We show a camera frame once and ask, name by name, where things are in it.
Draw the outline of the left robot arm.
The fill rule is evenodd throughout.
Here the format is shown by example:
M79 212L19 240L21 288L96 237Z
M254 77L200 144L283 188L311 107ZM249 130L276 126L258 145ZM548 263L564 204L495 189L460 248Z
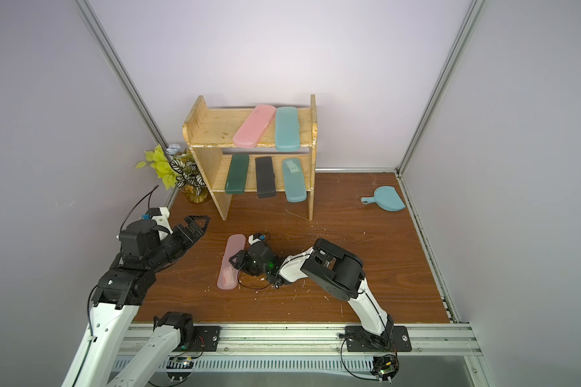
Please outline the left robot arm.
M187 216L169 225L167 208L153 208L122 227L120 250L87 301L87 330L63 381L64 386L145 386L169 354L202 350L190 314L168 312L127 366L111 377L121 343L148 291L163 269L176 263L205 235L210 219Z

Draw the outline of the light pink pencil case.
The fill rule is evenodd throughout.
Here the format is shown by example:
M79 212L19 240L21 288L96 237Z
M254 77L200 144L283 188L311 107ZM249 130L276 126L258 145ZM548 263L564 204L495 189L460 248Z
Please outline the light pink pencil case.
M245 245L245 235L235 234L228 238L217 280L217 287L220 290L233 290L238 286L238 270L232 265L230 259L243 250Z

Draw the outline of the black pencil case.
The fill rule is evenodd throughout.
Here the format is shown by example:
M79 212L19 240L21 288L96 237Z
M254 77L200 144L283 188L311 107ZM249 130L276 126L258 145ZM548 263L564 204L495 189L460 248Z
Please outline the black pencil case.
M271 198L277 194L273 159L261 156L255 159L258 198Z

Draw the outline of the dark green pencil case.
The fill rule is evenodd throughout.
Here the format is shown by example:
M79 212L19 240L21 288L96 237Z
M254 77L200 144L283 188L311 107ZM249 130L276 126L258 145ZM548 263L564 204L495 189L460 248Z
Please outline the dark green pencil case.
M226 194L243 194L250 165L250 155L246 153L233 154L224 186Z

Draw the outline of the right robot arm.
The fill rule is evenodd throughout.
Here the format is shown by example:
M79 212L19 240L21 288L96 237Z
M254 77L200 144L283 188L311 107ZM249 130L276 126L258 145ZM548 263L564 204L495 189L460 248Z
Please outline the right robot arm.
M319 238L303 253L282 259L258 239L231 256L229 263L250 276L264 277L276 288L305 278L312 280L334 298L350 304L369 345L384 352L394 348L393 319L371 292L363 261L335 243Z

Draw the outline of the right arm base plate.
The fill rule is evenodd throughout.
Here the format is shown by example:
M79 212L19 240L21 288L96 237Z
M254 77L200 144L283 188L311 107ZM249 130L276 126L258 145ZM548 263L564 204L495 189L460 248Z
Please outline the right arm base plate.
M338 335L346 340L349 352L411 352L413 350L408 329L405 326L392 326L388 333L374 335L361 326L346 326L345 331Z

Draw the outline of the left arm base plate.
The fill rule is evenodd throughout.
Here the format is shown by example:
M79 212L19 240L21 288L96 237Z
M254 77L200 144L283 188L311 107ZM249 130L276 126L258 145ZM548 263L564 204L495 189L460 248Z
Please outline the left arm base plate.
M194 326L180 330L176 352L216 352L222 327L215 325Z

